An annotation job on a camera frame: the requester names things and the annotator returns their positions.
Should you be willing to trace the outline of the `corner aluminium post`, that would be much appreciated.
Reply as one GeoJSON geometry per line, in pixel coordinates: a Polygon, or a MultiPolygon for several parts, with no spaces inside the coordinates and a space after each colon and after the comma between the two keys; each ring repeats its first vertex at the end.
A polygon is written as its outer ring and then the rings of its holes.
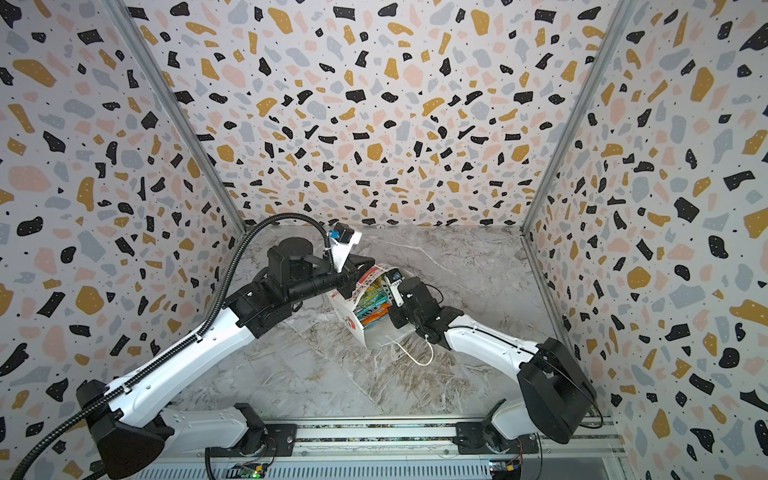
{"type": "Polygon", "coordinates": [[[619,37],[624,32],[636,4],[637,2],[635,0],[621,0],[617,3],[617,7],[608,23],[605,38],[602,40],[601,45],[596,52],[592,67],[590,68],[581,91],[576,98],[574,107],[565,122],[563,133],[558,140],[552,160],[541,176],[541,182],[528,213],[525,216],[521,227],[521,234],[524,240],[529,237],[529,233],[534,229],[536,216],[545,203],[547,191],[554,183],[555,175],[562,166],[570,145],[575,139],[582,119],[586,115],[596,91],[600,86],[601,80],[604,77],[613,51],[619,41],[619,37]]]}
{"type": "Polygon", "coordinates": [[[246,224],[239,216],[238,210],[227,193],[219,175],[208,158],[202,142],[198,139],[186,115],[180,107],[172,88],[167,84],[161,68],[151,50],[143,39],[139,28],[135,25],[124,1],[103,1],[104,9],[112,23],[127,44],[130,52],[146,76],[146,80],[156,93],[162,108],[169,116],[184,145],[188,147],[198,166],[204,174],[209,187],[221,204],[222,211],[236,231],[242,235],[246,224]]]}

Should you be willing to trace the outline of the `white paper bag red flower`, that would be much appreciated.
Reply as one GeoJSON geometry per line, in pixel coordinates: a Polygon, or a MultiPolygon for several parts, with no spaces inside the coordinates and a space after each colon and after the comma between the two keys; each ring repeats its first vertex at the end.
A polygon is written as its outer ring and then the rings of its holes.
{"type": "Polygon", "coordinates": [[[338,291],[327,297],[337,317],[364,347],[376,350],[397,346],[413,363],[427,367],[435,356],[430,343],[427,360],[417,359],[403,345],[415,328],[401,316],[399,309],[404,300],[398,287],[410,277],[409,272],[399,268],[375,264],[355,284],[349,298],[338,291]]]}

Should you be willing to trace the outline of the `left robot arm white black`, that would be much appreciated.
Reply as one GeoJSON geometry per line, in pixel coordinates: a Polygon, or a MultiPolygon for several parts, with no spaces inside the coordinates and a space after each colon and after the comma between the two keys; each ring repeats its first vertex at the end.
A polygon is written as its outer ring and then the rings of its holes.
{"type": "Polygon", "coordinates": [[[246,403],[191,412],[167,405],[221,360],[289,318],[304,301],[327,292],[350,298],[375,264],[371,257],[352,254],[361,237],[337,225],[322,257],[314,255],[305,238],[282,240],[268,250],[266,267],[225,299],[209,328],[187,334],[128,375],[79,387],[77,398],[87,412],[105,474],[128,478],[162,455],[206,448],[242,456],[263,452],[267,427],[246,403]]]}

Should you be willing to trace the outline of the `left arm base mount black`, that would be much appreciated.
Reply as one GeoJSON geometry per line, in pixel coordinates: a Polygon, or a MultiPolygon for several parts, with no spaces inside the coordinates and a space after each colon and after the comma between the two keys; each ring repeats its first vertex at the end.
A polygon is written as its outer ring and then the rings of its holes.
{"type": "Polygon", "coordinates": [[[210,457],[237,460],[290,457],[297,430],[298,425],[291,423],[271,423],[260,430],[250,428],[233,447],[212,447],[210,457]]]}

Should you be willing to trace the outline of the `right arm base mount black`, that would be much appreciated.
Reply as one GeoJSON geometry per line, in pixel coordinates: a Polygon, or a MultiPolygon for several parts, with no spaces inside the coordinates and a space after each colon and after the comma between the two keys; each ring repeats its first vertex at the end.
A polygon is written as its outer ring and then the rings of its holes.
{"type": "Polygon", "coordinates": [[[462,455],[519,455],[539,452],[536,436],[523,435],[506,439],[489,422],[458,422],[452,443],[462,455]]]}

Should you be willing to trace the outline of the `left corner aluminium post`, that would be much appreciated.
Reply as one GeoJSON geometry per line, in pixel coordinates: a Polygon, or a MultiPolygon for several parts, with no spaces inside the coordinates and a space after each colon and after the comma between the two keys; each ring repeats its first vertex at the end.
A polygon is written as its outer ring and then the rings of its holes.
{"type": "Polygon", "coordinates": [[[161,68],[151,50],[143,39],[139,28],[135,25],[124,1],[103,1],[104,9],[112,23],[127,44],[130,52],[146,76],[146,80],[156,93],[162,108],[169,116],[184,145],[188,147],[198,166],[204,174],[209,187],[221,204],[222,211],[236,231],[242,235],[246,224],[239,216],[238,210],[227,193],[219,175],[208,158],[202,142],[198,139],[186,115],[180,107],[172,88],[167,84],[161,68]]]}

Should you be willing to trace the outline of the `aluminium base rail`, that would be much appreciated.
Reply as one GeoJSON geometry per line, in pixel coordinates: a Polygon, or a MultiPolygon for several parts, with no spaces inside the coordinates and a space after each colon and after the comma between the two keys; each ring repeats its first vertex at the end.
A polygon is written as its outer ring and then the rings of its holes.
{"type": "Polygon", "coordinates": [[[165,455],[139,479],[631,479],[611,420],[590,419],[567,444],[528,434],[487,446],[472,417],[285,419],[265,453],[165,455]]]}

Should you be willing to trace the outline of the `orange snack pack in bag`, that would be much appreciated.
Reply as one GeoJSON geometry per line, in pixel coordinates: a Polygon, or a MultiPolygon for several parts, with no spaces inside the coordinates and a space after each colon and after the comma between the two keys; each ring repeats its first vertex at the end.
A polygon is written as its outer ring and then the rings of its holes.
{"type": "Polygon", "coordinates": [[[353,313],[366,328],[386,315],[391,308],[390,298],[384,288],[368,289],[356,305],[353,313]]]}

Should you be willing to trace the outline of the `right corner aluminium post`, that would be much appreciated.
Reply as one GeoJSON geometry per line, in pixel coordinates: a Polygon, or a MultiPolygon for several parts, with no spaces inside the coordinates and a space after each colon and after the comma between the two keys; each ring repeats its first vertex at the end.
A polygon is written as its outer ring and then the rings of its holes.
{"type": "Polygon", "coordinates": [[[525,216],[521,227],[521,234],[524,240],[529,237],[529,233],[534,229],[536,216],[545,203],[547,191],[554,183],[555,175],[562,166],[570,145],[575,139],[582,119],[586,115],[596,91],[600,86],[601,80],[604,77],[613,51],[619,41],[619,37],[624,32],[636,4],[637,2],[635,0],[621,0],[617,3],[617,7],[608,23],[605,38],[602,40],[601,45],[596,52],[592,67],[590,68],[581,91],[576,98],[574,107],[565,122],[563,133],[558,140],[552,160],[541,176],[541,182],[528,213],[525,216]]]}

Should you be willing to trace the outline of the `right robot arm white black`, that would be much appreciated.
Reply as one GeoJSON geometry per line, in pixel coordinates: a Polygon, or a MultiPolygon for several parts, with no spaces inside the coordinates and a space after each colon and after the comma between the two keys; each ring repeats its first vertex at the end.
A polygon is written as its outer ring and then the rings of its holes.
{"type": "Polygon", "coordinates": [[[388,289],[395,327],[409,324],[430,345],[480,360],[520,388],[520,401],[497,402],[474,433],[458,435],[459,446],[505,453],[522,437],[537,434],[567,444],[596,407],[594,388],[559,340],[537,343],[494,330],[457,308],[440,305],[417,277],[388,289]]]}

